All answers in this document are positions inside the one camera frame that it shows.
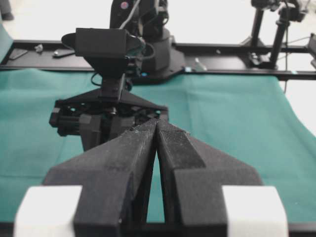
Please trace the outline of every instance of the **cable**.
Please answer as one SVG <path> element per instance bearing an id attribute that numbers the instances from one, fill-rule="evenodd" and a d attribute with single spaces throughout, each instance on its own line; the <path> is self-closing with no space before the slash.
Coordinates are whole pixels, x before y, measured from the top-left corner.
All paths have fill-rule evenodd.
<path id="1" fill-rule="evenodd" d="M 284 0 L 285 6 L 286 6 L 286 43 L 285 43 L 285 48 L 286 48 L 286 53 L 285 53 L 285 70 L 287 71 L 288 69 L 288 27 L 290 24 L 290 8 L 288 6 L 287 0 Z"/>
<path id="2" fill-rule="evenodd" d="M 133 9 L 131 10 L 128 18 L 121 24 L 121 26 L 119 27 L 119 29 L 124 29 L 124 27 L 127 25 L 127 23 L 132 19 L 135 11 L 136 11 L 136 8 L 138 7 L 139 3 L 140 3 L 141 0 L 137 0 L 137 2 L 135 3 Z"/>
<path id="3" fill-rule="evenodd" d="M 303 38 L 300 38 L 300 39 L 296 39 L 296 40 L 290 41 L 288 44 L 295 43 L 295 42 L 298 42 L 298 41 L 301 41 L 301 40 L 310 39 L 310 38 L 311 38 L 311 36 L 303 37 Z"/>
<path id="4" fill-rule="evenodd" d="M 281 60 L 281 59 L 283 59 L 283 58 L 286 58 L 286 56 L 280 57 L 280 58 L 278 58 L 277 60 L 279 61 L 279 60 Z"/>
<path id="5" fill-rule="evenodd" d="M 310 3 L 311 3 L 311 0 L 308 0 L 308 2 L 306 3 L 306 6 L 305 6 L 305 10 L 308 9 L 308 6 L 310 5 Z"/>
<path id="6" fill-rule="evenodd" d="M 152 59 L 152 58 L 154 58 L 156 56 L 155 47 L 151 43 L 146 43 L 146 45 L 148 45 L 150 48 L 152 48 L 153 53 L 151 55 L 149 55 L 149 56 L 144 56 L 143 60 L 149 60 L 149 59 Z"/>
<path id="7" fill-rule="evenodd" d="M 98 73 L 95 73 L 95 74 L 92 75 L 92 77 L 91 77 L 91 83 L 94 84 L 94 85 L 96 85 L 96 86 L 101 86 L 101 84 L 95 83 L 95 82 L 93 81 L 93 79 L 94 79 L 94 77 L 95 77 L 96 75 L 98 75 Z"/>

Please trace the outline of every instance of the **white pad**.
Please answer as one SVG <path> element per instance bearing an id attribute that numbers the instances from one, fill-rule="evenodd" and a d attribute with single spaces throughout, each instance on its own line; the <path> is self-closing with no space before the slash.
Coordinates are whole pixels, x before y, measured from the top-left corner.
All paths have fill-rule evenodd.
<path id="1" fill-rule="evenodd" d="M 75 237 L 81 191 L 82 186 L 29 188 L 15 216 L 14 237 Z"/>
<path id="2" fill-rule="evenodd" d="M 288 237 L 288 224 L 275 187 L 223 186 L 228 237 Z"/>

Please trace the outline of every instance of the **small metal part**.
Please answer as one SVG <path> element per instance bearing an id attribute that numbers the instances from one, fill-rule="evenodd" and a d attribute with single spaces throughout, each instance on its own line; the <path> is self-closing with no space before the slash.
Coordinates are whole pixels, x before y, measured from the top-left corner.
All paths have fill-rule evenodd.
<path id="1" fill-rule="evenodd" d="M 117 109 L 115 107 L 113 107 L 110 111 L 111 115 L 116 115 L 118 113 Z"/>
<path id="2" fill-rule="evenodd" d="M 195 63 L 194 69 L 196 72 L 206 72 L 207 71 L 207 67 L 199 61 L 199 58 L 196 58 L 196 63 Z"/>
<path id="3" fill-rule="evenodd" d="M 44 51 L 44 47 L 42 44 L 35 46 L 34 49 L 35 49 L 35 52 L 39 53 L 39 54 L 43 53 L 43 51 Z"/>
<path id="4" fill-rule="evenodd" d="M 63 58 L 74 54 L 75 51 L 72 49 L 57 49 L 54 51 L 53 58 Z"/>

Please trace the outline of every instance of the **teal tablecloth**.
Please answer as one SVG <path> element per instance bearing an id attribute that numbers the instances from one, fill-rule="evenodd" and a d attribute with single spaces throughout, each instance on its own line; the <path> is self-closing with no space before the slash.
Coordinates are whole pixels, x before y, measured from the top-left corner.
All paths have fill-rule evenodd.
<path id="1" fill-rule="evenodd" d="M 30 185 L 82 152 L 48 124 L 54 101 L 94 89 L 88 73 L 0 72 L 0 221 L 13 221 Z M 277 187 L 290 222 L 316 221 L 316 138 L 274 77 L 177 76 L 133 92 L 167 105 L 171 123 L 257 168 Z M 163 221 L 156 162 L 149 221 Z"/>

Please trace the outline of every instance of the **black plastic part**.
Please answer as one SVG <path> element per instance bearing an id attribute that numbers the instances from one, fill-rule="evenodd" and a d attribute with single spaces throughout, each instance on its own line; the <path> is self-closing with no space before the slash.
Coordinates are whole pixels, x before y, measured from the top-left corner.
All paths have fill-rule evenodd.
<path id="1" fill-rule="evenodd" d="M 222 185 L 262 185 L 257 171 L 164 121 L 157 136 L 166 222 L 226 234 Z"/>
<path id="2" fill-rule="evenodd" d="M 144 224 L 156 154 L 153 119 L 50 169 L 44 185 L 82 185 L 76 236 L 120 236 L 121 223 Z"/>
<path id="3" fill-rule="evenodd" d="M 79 132 L 84 151 L 88 151 L 102 143 L 102 116 L 81 115 Z"/>
<path id="4" fill-rule="evenodd" d="M 316 35 L 311 34 L 310 41 L 308 43 L 308 51 L 315 59 L 311 62 L 312 66 L 316 69 Z"/>

